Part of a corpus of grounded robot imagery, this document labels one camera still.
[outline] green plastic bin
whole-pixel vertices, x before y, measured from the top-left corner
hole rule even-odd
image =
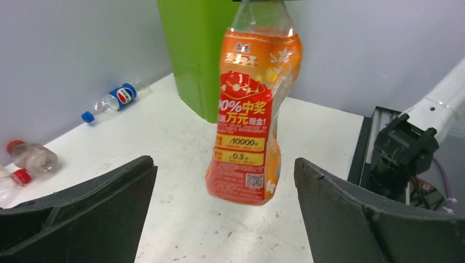
[[[219,57],[240,3],[158,0],[178,94],[200,117],[217,122]]]

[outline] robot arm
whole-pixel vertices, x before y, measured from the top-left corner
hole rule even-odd
[[[403,202],[414,175],[429,169],[433,153],[465,113],[465,59],[428,95],[379,132],[375,150],[382,158],[371,172],[368,189]]]
[[[465,113],[465,59],[428,95],[404,112],[408,122],[421,130],[434,128],[441,143],[451,126]]]

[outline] yellow text box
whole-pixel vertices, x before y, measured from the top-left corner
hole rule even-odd
[[[242,165],[262,166],[263,153],[235,152],[215,149],[215,161]]]
[[[217,147],[239,151],[262,152],[265,149],[265,138],[220,133],[217,135]]]

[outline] bottle label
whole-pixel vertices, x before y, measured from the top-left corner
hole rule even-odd
[[[120,108],[118,109],[119,111],[131,104],[137,96],[137,92],[134,87],[128,83],[112,90],[110,94],[118,99],[118,103],[120,104]]]
[[[217,196],[260,204],[265,197],[273,95],[246,73],[221,75],[218,132],[210,187]]]

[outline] gray wall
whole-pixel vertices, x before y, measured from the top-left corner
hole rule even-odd
[[[0,163],[45,143],[109,90],[170,73],[156,0],[0,0]]]
[[[365,116],[407,109],[465,57],[464,3],[287,2],[305,51],[291,96]]]

